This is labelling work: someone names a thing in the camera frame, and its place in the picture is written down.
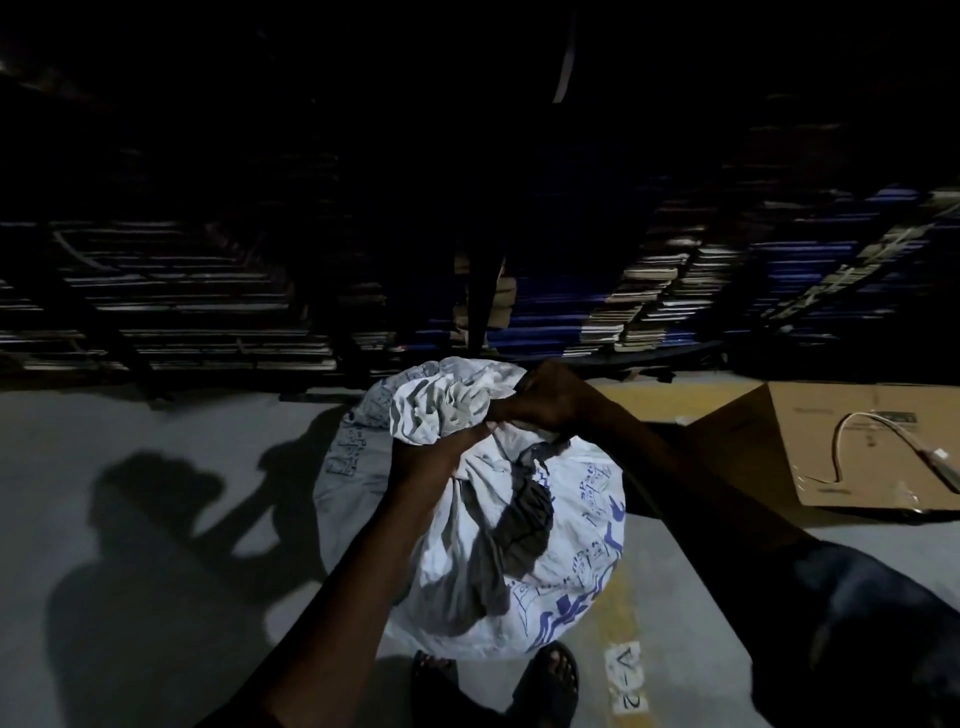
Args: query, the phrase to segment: concrete floor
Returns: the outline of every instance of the concrete floor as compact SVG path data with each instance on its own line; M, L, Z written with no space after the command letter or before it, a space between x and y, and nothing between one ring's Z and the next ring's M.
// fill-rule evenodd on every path
M269 395L169 411L125 389L0 395L0 725L182 727L226 699L324 577L310 494L341 411ZM958 603L958 524L818 535ZM662 524L629 517L626 538L657 724L764 725L746 653ZM582 671L575 725L613 725L593 614L565 638ZM408 670L384 641L359 725L409 724ZM503 708L522 670L461 664L461 683Z

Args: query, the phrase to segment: sandal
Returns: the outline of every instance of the sandal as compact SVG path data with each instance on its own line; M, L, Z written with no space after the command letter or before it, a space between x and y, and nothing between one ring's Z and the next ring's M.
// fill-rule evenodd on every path
M573 653L561 643L550 643L540 648L523 672L507 715L524 724L548 721L553 728L570 728L579 688Z
M448 717L446 709L461 700L456 660L431 657L420 650L411 667L410 707L414 725L430 725L436 715Z

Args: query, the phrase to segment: hand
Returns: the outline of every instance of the hand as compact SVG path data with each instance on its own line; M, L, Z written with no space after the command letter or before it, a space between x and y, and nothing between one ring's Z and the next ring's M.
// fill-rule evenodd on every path
M491 422L519 420L563 435L581 434L610 401L564 364L544 361L527 372L516 394L490 404Z
M490 426L481 423L442 437L433 445L394 440L387 493L433 508L460 466L460 456L490 434Z

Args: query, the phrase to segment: white sack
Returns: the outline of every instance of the white sack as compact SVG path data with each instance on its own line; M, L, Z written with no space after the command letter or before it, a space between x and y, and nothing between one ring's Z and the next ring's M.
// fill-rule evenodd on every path
M375 384L344 417L314 490L327 570L387 487L392 437L426 445L483 422L524 370L451 357ZM511 658L587 610L623 551L621 471L574 437L498 425L464 453L387 631L448 659Z

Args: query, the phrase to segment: flattened cardboard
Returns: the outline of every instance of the flattened cardboard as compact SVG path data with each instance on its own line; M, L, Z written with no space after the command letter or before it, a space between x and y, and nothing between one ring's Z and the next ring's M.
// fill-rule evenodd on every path
M833 481L836 427L852 412L898 422L960 470L960 388L771 382L701 418L685 440L718 475L799 525L857 521L818 508L960 510L960 496L887 425L864 417L840 436L843 480Z

